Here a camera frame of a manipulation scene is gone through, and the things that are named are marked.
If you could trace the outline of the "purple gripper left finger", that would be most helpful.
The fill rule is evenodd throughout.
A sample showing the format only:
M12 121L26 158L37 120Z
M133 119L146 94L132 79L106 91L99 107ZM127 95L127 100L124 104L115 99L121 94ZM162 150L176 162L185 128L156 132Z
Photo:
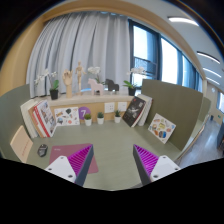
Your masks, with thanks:
M93 156L93 145L89 143L89 146L70 156L59 156L49 163L45 170L78 186L83 186Z

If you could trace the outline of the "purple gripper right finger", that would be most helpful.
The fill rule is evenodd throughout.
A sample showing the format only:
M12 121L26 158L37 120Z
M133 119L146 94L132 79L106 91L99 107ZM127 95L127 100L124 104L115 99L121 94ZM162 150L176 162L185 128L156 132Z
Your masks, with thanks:
M136 144L133 145L133 156L143 186L180 170L168 156L157 156Z

